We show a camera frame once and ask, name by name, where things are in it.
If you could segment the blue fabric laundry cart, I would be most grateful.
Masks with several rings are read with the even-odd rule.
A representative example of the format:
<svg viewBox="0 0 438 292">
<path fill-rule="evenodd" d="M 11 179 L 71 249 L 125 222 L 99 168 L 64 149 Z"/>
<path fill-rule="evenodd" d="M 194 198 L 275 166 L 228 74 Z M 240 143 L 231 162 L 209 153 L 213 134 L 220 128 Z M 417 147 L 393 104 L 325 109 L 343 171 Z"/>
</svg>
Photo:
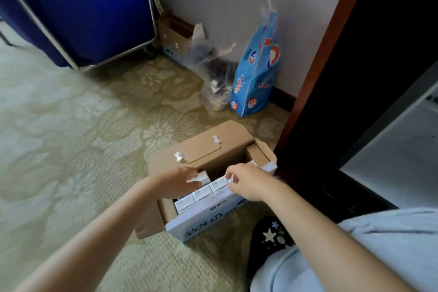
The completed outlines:
<svg viewBox="0 0 438 292">
<path fill-rule="evenodd" d="M 157 39 L 152 0 L 0 0 L 0 19 L 55 65 L 82 70 Z"/>
</svg>

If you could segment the small open cardboard box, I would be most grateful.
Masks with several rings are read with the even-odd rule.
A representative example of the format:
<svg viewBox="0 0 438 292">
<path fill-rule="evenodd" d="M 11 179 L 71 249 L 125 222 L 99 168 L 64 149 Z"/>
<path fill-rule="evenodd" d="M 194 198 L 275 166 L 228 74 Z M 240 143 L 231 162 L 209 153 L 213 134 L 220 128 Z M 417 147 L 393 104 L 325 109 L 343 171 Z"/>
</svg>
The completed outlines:
<svg viewBox="0 0 438 292">
<path fill-rule="evenodd" d="M 187 47 L 191 47 L 193 40 L 205 40 L 203 25 L 190 24 L 173 14 L 170 9 L 161 14 L 156 24 L 163 53 L 175 62 L 186 66 Z"/>
</svg>

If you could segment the black star-patterned slipper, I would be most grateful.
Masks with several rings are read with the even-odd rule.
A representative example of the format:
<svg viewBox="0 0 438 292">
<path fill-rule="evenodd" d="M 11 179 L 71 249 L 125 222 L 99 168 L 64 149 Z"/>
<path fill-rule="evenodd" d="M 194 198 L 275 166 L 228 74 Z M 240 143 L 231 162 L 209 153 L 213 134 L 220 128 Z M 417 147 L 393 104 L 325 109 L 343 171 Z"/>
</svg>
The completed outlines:
<svg viewBox="0 0 438 292">
<path fill-rule="evenodd" d="M 262 218 L 254 227 L 249 248 L 245 283 L 250 289 L 251 280 L 267 258 L 277 251 L 295 244 L 277 216 Z"/>
</svg>

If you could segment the clear plastic bag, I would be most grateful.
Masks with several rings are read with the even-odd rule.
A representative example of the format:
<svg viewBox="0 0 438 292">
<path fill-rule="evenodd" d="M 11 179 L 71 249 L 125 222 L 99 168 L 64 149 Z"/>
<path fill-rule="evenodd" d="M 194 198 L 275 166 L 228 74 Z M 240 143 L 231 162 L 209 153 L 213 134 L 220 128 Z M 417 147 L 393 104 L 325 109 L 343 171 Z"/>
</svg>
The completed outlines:
<svg viewBox="0 0 438 292">
<path fill-rule="evenodd" d="M 219 46 L 214 40 L 198 38 L 185 48 L 184 65 L 203 80 L 200 100 L 211 112 L 223 111 L 229 104 L 239 64 L 230 57 L 236 45 Z"/>
</svg>

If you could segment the blue printed tissue pack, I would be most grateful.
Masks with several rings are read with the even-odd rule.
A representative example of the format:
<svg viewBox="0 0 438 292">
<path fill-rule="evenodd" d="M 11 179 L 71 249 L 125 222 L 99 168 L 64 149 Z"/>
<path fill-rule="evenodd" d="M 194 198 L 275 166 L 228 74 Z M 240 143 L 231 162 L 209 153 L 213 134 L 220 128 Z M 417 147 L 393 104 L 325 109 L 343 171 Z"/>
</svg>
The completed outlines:
<svg viewBox="0 0 438 292">
<path fill-rule="evenodd" d="M 245 118 L 267 107 L 282 62 L 278 17 L 271 0 L 261 9 L 262 23 L 249 41 L 236 70 L 229 106 Z"/>
</svg>

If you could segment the person's left forearm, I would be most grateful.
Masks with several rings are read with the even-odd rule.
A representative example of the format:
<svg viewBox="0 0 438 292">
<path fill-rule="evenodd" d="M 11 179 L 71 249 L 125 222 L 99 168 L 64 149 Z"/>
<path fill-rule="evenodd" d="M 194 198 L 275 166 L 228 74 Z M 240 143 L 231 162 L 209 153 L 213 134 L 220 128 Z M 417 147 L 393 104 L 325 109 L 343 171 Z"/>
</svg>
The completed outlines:
<svg viewBox="0 0 438 292">
<path fill-rule="evenodd" d="M 93 292 L 141 216 L 162 195 L 158 178 L 136 183 L 40 265 L 13 292 Z"/>
</svg>

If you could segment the dark wooden cabinet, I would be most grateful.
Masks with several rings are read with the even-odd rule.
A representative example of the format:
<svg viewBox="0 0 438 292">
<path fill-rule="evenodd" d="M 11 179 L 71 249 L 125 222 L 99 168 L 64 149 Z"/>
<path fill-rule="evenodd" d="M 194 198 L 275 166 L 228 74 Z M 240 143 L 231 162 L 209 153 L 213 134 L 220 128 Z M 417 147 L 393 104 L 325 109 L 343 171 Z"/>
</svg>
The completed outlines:
<svg viewBox="0 0 438 292">
<path fill-rule="evenodd" d="M 339 0 L 275 147 L 277 175 L 335 222 L 395 209 L 341 167 L 435 84 L 438 0 Z"/>
</svg>

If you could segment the person's right hand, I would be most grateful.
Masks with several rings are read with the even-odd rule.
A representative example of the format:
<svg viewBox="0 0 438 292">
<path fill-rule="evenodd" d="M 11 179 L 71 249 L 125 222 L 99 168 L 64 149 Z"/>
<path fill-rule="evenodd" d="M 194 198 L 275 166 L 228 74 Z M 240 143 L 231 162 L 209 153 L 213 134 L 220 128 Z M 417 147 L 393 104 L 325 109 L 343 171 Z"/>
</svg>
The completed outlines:
<svg viewBox="0 0 438 292">
<path fill-rule="evenodd" d="M 242 197 L 249 201 L 265 201 L 271 191 L 278 188 L 282 183 L 280 180 L 266 173 L 262 168 L 251 163 L 239 163 L 243 165 L 243 175 L 239 176 L 238 185 L 242 190 Z"/>
</svg>

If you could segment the person's left hand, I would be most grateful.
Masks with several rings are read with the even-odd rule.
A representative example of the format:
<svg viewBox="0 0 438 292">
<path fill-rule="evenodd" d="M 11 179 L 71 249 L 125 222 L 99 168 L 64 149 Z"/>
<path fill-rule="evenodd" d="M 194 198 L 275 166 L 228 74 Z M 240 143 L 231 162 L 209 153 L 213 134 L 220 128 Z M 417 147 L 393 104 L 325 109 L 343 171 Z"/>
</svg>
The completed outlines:
<svg viewBox="0 0 438 292">
<path fill-rule="evenodd" d="M 181 167 L 173 167 L 169 170 L 151 177 L 154 194 L 157 199 L 176 199 L 184 197 L 195 190 L 182 190 Z"/>
</svg>

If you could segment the open cardboard milk box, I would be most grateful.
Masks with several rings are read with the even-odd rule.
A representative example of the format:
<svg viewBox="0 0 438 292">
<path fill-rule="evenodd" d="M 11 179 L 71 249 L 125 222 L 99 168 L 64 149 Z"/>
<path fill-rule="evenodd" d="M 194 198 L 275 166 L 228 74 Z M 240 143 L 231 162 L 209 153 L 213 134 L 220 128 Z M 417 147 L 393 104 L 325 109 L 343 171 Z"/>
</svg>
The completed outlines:
<svg viewBox="0 0 438 292">
<path fill-rule="evenodd" d="M 219 136 L 221 144 L 214 142 L 214 135 Z M 176 152 L 185 154 L 183 162 L 177 162 L 174 156 Z M 240 123 L 227 121 L 156 152 L 150 157 L 148 168 L 149 175 L 153 176 L 170 167 L 190 166 L 198 172 L 206 171 L 212 182 L 224 176 L 230 165 L 251 163 L 261 168 L 269 162 L 277 163 L 277 157 L 266 143 L 255 139 Z M 244 197 L 230 191 L 228 186 L 181 214 L 174 206 L 179 199 L 158 200 L 135 228 L 137 239 L 167 232 L 177 240 L 186 242 L 247 202 Z"/>
</svg>

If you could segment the grey cabinet panel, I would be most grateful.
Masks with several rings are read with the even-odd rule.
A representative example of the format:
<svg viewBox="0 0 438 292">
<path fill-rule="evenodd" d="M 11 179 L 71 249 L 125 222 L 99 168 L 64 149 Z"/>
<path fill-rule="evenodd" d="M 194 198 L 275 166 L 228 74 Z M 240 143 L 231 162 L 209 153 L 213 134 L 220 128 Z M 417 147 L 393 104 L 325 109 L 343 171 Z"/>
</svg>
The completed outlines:
<svg viewBox="0 0 438 292">
<path fill-rule="evenodd" d="M 339 167 L 399 208 L 438 208 L 438 60 L 348 149 Z"/>
</svg>

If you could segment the person's right forearm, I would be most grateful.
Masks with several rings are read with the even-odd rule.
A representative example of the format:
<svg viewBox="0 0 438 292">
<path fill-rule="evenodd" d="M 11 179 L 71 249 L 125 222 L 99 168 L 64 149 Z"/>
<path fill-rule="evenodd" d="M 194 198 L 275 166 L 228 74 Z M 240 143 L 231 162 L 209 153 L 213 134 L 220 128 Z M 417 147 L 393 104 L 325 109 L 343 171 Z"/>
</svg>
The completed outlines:
<svg viewBox="0 0 438 292">
<path fill-rule="evenodd" d="M 263 195 L 326 292 L 415 292 L 288 185 L 272 179 Z"/>
</svg>

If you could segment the light blue clothing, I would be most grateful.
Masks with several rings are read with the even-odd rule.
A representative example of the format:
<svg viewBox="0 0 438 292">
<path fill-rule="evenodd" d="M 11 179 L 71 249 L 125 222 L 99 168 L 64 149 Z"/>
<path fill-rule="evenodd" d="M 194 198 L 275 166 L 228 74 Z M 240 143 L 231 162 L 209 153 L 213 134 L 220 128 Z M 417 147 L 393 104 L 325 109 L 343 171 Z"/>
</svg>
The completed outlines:
<svg viewBox="0 0 438 292">
<path fill-rule="evenodd" d="M 354 217 L 339 227 L 418 292 L 438 292 L 438 208 L 405 208 Z M 269 256 L 250 292 L 325 292 L 296 246 Z"/>
</svg>

